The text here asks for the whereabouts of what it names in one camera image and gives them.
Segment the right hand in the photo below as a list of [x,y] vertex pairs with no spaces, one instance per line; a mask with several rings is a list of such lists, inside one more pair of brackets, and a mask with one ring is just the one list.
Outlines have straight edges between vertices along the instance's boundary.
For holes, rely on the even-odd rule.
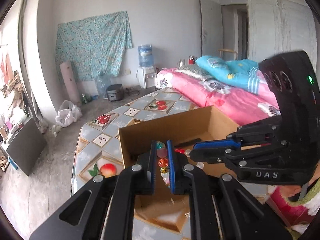
[[287,198],[289,201],[296,202],[299,200],[302,187],[299,185],[279,186],[279,190],[283,198]]

